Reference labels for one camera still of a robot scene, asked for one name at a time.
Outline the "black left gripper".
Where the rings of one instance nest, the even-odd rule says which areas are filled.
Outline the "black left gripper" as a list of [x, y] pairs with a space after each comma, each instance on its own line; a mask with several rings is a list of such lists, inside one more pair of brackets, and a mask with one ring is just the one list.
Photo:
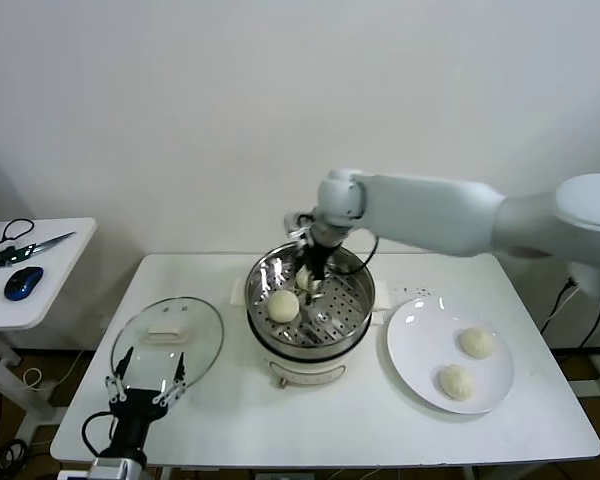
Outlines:
[[110, 412], [116, 418], [116, 427], [109, 445], [112, 458], [145, 458], [144, 445], [149, 428], [162, 419], [186, 391], [185, 354], [180, 353], [173, 381], [162, 392], [130, 388], [125, 391], [123, 379], [133, 356], [134, 347], [128, 348], [116, 364], [113, 373], [105, 378]]

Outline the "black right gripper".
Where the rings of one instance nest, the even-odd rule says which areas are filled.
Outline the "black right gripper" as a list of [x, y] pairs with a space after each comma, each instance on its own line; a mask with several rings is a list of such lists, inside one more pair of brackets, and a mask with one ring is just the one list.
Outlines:
[[329, 258], [340, 246], [340, 243], [323, 245], [315, 240], [307, 241], [304, 247], [304, 266], [314, 280], [310, 281], [310, 291], [303, 290], [299, 296], [303, 304], [315, 303], [325, 295], [325, 268]]

